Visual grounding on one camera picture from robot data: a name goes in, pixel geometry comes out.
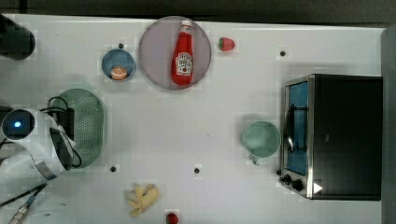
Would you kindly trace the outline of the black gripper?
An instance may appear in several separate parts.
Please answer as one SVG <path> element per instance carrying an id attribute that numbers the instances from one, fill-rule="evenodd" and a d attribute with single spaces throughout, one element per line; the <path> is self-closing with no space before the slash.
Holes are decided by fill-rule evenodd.
<path id="1" fill-rule="evenodd" d="M 65 133 L 71 139 L 75 136 L 75 111 L 72 108 L 56 109 L 53 108 L 48 112 L 48 115 L 53 117 L 58 125 L 64 128 Z"/>

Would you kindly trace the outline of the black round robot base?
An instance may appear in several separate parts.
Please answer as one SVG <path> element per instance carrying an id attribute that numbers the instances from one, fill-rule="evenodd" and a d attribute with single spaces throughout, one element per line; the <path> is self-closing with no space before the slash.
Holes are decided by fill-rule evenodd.
<path id="1" fill-rule="evenodd" d="M 21 61 L 28 58 L 34 49 L 34 34 L 29 29 L 1 15 L 0 55 L 11 60 Z"/>

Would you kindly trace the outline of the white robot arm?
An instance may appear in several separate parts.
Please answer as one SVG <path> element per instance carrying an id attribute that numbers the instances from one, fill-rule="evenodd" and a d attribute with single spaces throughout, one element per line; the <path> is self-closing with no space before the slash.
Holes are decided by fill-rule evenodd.
<path id="1" fill-rule="evenodd" d="M 46 180 L 72 168 L 75 143 L 48 114 L 29 108 L 15 109 L 6 114 L 1 131 L 7 140 L 28 151 L 33 165 Z"/>

